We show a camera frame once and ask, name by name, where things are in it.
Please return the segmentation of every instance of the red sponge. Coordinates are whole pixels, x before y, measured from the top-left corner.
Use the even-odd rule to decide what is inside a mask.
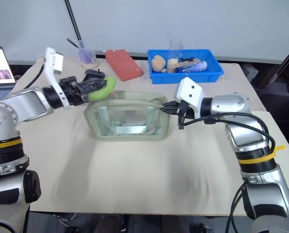
[[[122,81],[142,76],[143,70],[125,50],[107,50],[106,59]]]

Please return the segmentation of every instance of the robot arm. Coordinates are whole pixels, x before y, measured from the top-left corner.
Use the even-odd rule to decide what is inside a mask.
[[[206,98],[200,86],[185,78],[179,85],[176,99],[166,103],[161,110],[178,115],[180,129],[197,119],[205,119],[205,124],[226,122],[225,134],[238,159],[245,182],[241,192],[247,215],[251,219],[261,216],[289,218],[289,189],[280,166],[273,158],[274,151],[269,147],[269,139],[237,124],[268,133],[266,125],[260,124],[257,117],[245,116],[251,114],[248,97],[235,92]],[[195,120],[184,123],[186,118]]]
[[[0,100],[0,232],[22,233],[28,220],[30,203],[41,195],[39,178],[27,170],[29,158],[16,126],[52,114],[59,107],[69,108],[88,102],[88,94],[106,85],[103,78],[76,77],[57,83],[54,71],[62,68],[62,56],[47,48],[45,75],[51,86],[32,87]]]

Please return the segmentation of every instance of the transparent storage box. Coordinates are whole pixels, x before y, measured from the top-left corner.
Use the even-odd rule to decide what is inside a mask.
[[[94,136],[102,140],[162,140],[169,114],[160,110],[165,96],[150,92],[117,91],[84,111]]]

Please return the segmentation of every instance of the yellow ring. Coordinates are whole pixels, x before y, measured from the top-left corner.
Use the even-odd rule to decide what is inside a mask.
[[[20,144],[22,143],[22,139],[17,139],[17,140],[14,140],[14,141],[11,141],[11,142],[3,142],[3,143],[0,143],[0,148],[4,148],[4,147],[10,147],[10,146],[14,146],[14,145],[17,145],[17,144]]]
[[[256,159],[239,159],[238,162],[240,164],[257,164],[257,163],[262,163],[265,161],[268,161],[270,159],[273,159],[276,156],[276,150],[283,150],[285,149],[286,146],[279,146],[279,147],[275,147],[274,152],[266,155],[264,157],[260,157],[260,158],[256,158]]]

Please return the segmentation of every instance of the black pole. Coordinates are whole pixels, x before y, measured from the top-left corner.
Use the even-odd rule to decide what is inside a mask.
[[[75,30],[77,39],[78,39],[78,41],[81,41],[81,40],[82,40],[82,39],[81,39],[81,35],[80,35],[79,30],[78,30],[78,26],[77,26],[77,23],[76,23],[76,19],[75,19],[74,15],[73,15],[73,12],[72,12],[71,5],[70,5],[69,0],[65,0],[65,4],[66,4],[66,7],[67,7],[67,11],[68,11],[68,14],[69,14],[69,17],[70,17],[70,20],[71,20],[73,29]],[[84,48],[84,45],[83,45],[83,43],[81,43],[81,42],[80,42],[80,47],[81,47],[81,48]]]

